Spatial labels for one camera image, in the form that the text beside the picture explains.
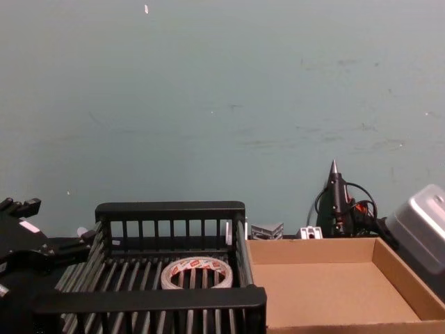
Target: white sticker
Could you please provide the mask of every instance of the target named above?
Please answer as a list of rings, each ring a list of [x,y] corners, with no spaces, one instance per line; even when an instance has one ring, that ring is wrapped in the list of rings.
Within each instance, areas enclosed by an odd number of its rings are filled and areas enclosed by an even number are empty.
[[[36,228],[33,224],[27,222],[27,221],[21,221],[20,225],[26,228],[27,230],[30,230],[32,233],[40,232],[38,228]]]
[[[7,266],[8,266],[7,262],[0,264],[0,273],[3,273],[6,270]]]

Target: white plastic part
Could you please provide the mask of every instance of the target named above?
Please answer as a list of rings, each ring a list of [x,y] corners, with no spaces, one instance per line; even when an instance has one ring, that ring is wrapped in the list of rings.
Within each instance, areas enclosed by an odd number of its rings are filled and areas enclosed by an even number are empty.
[[[221,283],[215,285],[213,289],[231,287],[233,283],[233,273],[230,266],[213,257],[187,257],[170,263],[161,274],[161,286],[163,289],[182,289],[172,283],[172,277],[177,273],[190,269],[209,269],[217,271],[224,276]]]
[[[7,262],[3,262],[2,264],[0,264],[0,273],[3,273],[6,268],[8,268],[8,263]]]
[[[305,228],[300,228],[297,232],[298,239],[322,239],[323,233],[320,227],[307,226]]]
[[[8,292],[9,289],[4,285],[0,284],[0,297],[3,298]]]
[[[434,184],[420,190],[386,220],[399,244],[430,273],[445,271],[445,191]]]
[[[88,230],[86,228],[80,227],[77,229],[77,236],[81,237],[83,233],[87,233]]]
[[[232,245],[232,224],[228,221],[225,222],[225,244]]]
[[[40,230],[37,227],[29,223],[28,221],[21,221],[19,224],[24,228],[26,228],[27,230],[31,231],[32,233],[40,232]]]

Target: cardboard box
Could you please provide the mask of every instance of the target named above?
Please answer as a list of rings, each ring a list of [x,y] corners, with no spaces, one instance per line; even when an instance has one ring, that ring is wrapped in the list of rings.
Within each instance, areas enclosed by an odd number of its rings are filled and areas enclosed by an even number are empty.
[[[381,239],[249,240],[248,252],[268,333],[445,334],[445,305]]]

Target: small white object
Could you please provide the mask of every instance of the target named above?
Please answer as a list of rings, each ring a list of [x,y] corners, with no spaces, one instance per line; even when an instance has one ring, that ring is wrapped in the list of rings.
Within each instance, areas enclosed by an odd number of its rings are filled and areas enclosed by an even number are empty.
[[[87,232],[88,232],[88,230],[86,228],[80,227],[80,228],[77,229],[77,235],[79,237],[81,237],[83,233],[87,233]]]
[[[3,298],[8,292],[9,289],[4,285],[0,284],[0,297]]]
[[[300,228],[297,232],[297,239],[322,239],[323,233],[320,227],[307,226],[306,228]]]
[[[232,245],[232,224],[229,224],[228,221],[225,222],[225,244]]]
[[[4,262],[4,263],[0,264],[0,273],[3,273],[6,270],[7,267],[8,267],[8,263],[7,262]]]
[[[28,221],[21,221],[19,224],[24,228],[26,228],[27,230],[30,230],[32,233],[40,232],[38,228],[36,228],[33,224],[29,223]]]

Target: box flap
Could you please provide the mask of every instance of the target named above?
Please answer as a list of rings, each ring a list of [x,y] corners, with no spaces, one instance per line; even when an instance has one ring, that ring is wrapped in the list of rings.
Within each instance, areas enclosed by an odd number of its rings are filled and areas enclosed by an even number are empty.
[[[402,324],[371,324],[347,326],[303,326],[268,329],[268,334],[442,334],[445,322],[423,321]]]
[[[398,290],[400,295],[403,296],[420,319],[445,319],[445,305],[434,295],[415,272],[381,239],[376,240],[373,262]]]
[[[253,264],[370,262],[374,238],[249,240]]]

